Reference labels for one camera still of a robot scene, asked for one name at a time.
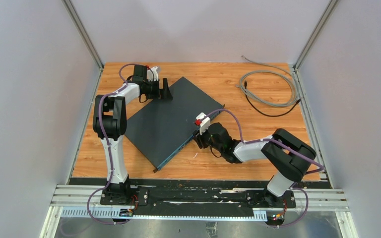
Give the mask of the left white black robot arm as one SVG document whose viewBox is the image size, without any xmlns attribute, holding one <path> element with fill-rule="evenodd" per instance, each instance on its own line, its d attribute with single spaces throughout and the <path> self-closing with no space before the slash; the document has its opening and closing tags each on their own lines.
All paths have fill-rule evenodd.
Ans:
<svg viewBox="0 0 381 238">
<path fill-rule="evenodd" d="M 102 195 L 109 202 L 128 204 L 134 198 L 125 166 L 123 138 L 127 129 L 126 106 L 134 99 L 173 98 L 166 78 L 159 76 L 160 67 L 133 64 L 133 74 L 122 78 L 123 84 L 115 91 L 97 95 L 93 114 L 93 130 L 100 138 L 106 156 L 107 184 Z"/>
</svg>

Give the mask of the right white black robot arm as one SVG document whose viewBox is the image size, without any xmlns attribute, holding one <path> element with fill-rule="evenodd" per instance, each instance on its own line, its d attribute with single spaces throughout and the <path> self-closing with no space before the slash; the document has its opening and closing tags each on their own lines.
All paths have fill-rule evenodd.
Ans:
<svg viewBox="0 0 381 238">
<path fill-rule="evenodd" d="M 219 122 L 203 123 L 197 119 L 199 128 L 193 133 L 193 139 L 200 149 L 215 149 L 228 163 L 241 164 L 258 159 L 267 159 L 277 169 L 260 198 L 251 197 L 249 204 L 264 202 L 276 207 L 283 201 L 283 195 L 294 183 L 300 182 L 308 174 L 309 167 L 315 163 L 316 151 L 308 144 L 283 128 L 272 135 L 243 141 L 233 139 Z"/>
</svg>

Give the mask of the dark blue network switch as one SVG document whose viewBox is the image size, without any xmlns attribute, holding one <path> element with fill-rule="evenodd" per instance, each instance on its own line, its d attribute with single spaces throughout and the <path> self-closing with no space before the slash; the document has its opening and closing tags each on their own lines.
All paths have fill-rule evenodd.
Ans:
<svg viewBox="0 0 381 238">
<path fill-rule="evenodd" d="M 225 107 L 185 77 L 170 86 L 172 100 L 153 100 L 127 120 L 126 138 L 154 166 L 161 170 L 192 141 L 200 113 L 213 119 Z"/>
</svg>

